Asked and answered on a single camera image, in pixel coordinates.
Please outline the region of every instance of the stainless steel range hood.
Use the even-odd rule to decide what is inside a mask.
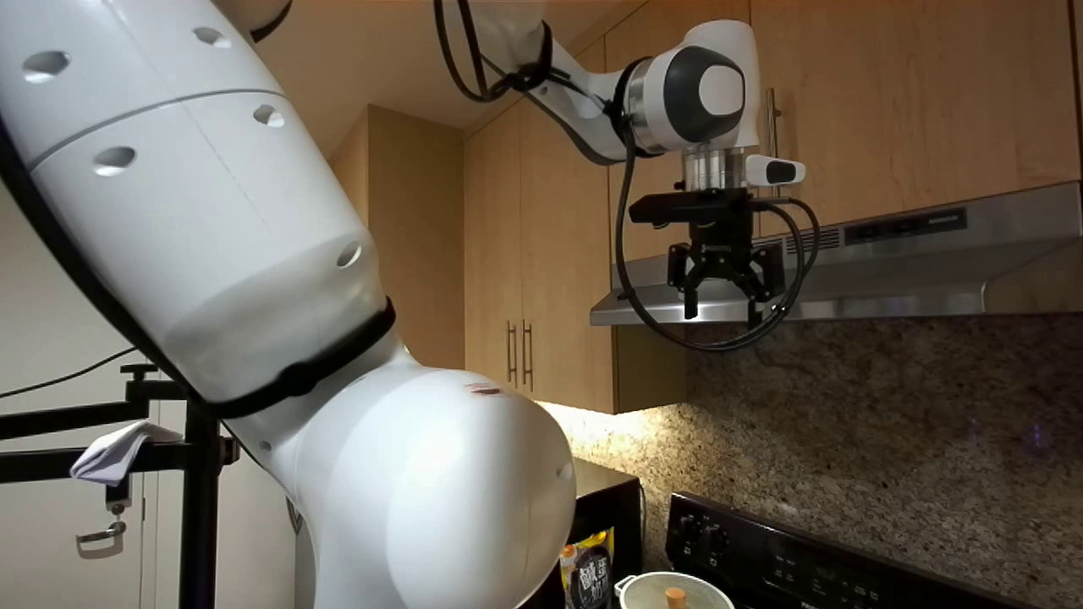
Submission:
[[[700,288],[698,319],[666,288],[666,261],[628,262],[637,295],[664,324],[743,322],[743,295]],[[951,319],[1083,310],[1078,183],[973,198],[934,212],[827,225],[819,262],[787,319]],[[593,324],[638,324],[620,288]]]

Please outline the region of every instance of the white wall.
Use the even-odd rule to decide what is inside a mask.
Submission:
[[[0,187],[0,393],[5,386],[23,386],[36,380],[51,380],[71,369],[80,369],[107,352],[126,348],[126,339],[116,333],[101,313],[80,296],[80,289],[64,276],[64,271],[51,261],[51,253],[39,246],[34,228],[16,212],[11,192]],[[80,382],[71,382],[54,393],[28,394],[0,403],[0,413],[11,405],[56,405],[56,403],[101,403],[122,394],[122,374],[119,365],[107,365]],[[181,429],[181,405],[163,403],[155,405],[155,419]],[[0,451],[23,451],[28,439],[0,444]],[[39,534],[2,542],[0,544],[0,566],[5,575],[14,575],[11,566],[20,566],[39,578],[39,586],[16,586],[14,578],[5,589],[0,578],[0,604],[51,604],[60,609],[54,594],[44,597],[44,590],[64,590],[64,601],[71,604],[110,604],[110,609],[175,609],[175,569],[179,569],[179,474],[143,474],[137,477],[150,501],[150,519],[145,536],[137,542],[131,534],[131,544],[126,544],[122,560],[110,560],[107,575],[101,575],[101,566],[74,566],[74,572],[56,572],[54,566],[28,566],[28,560],[51,560],[44,552],[31,552],[28,544],[44,544]],[[89,515],[79,515],[79,528],[101,528],[104,508],[99,502],[96,486],[79,486],[80,495],[90,495],[80,508]],[[71,519],[71,501],[28,490],[28,484],[0,486],[0,512],[2,519],[11,518],[11,508],[34,512],[36,525],[51,519]],[[294,609],[294,534],[284,512],[284,495],[276,484],[258,471],[248,457],[224,471],[220,477],[220,569],[215,569],[215,604],[220,609]]]

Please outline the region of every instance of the granite backsplash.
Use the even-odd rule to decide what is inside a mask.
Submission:
[[[651,569],[666,566],[666,496],[692,490],[1029,604],[1083,604],[1083,319],[785,324],[689,374],[689,403],[556,410],[580,457],[642,477]]]

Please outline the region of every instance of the ceiling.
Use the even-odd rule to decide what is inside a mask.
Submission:
[[[543,20],[565,47],[580,47],[634,4],[547,0]],[[326,155],[366,103],[452,128],[470,128],[486,112],[452,87],[431,0],[294,0],[291,15],[258,49]]]

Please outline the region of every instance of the black stand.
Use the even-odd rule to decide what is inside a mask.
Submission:
[[[186,400],[181,386],[145,380],[155,365],[126,365],[126,403],[67,405],[51,413],[0,416],[0,439],[145,419],[151,400]],[[0,484],[56,480],[80,457],[80,447],[0,454]],[[215,431],[215,416],[190,400],[186,444],[143,447],[131,471],[181,471],[181,546],[179,609],[212,609],[215,575],[215,474],[239,457],[232,439]]]

